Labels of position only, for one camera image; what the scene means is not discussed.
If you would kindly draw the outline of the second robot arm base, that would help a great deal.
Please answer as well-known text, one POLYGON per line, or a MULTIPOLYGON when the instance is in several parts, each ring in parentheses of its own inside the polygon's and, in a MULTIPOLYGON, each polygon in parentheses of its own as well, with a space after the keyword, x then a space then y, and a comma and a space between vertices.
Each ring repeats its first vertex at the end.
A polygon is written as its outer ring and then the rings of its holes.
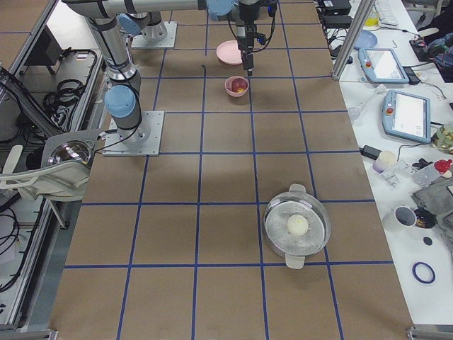
POLYGON ((160 12, 121 13, 117 16, 128 44, 136 50, 162 50, 175 47, 178 24, 163 21, 160 12))

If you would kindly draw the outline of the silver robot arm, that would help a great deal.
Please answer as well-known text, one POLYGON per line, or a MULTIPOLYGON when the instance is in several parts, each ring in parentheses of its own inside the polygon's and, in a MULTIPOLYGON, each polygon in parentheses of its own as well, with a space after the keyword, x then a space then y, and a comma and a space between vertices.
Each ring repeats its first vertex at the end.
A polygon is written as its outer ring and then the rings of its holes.
POLYGON ((104 98, 105 108, 116 129, 113 142, 99 149, 105 156, 144 156, 159 153, 164 114, 142 110, 139 101, 141 76, 132 62, 121 30, 130 35, 147 35, 163 29, 163 11, 206 10, 220 20, 235 21, 241 63, 253 73, 255 43, 263 47, 269 39, 257 31, 260 9, 276 11, 275 1, 67 1, 67 6, 83 16, 107 65, 111 88, 104 98))

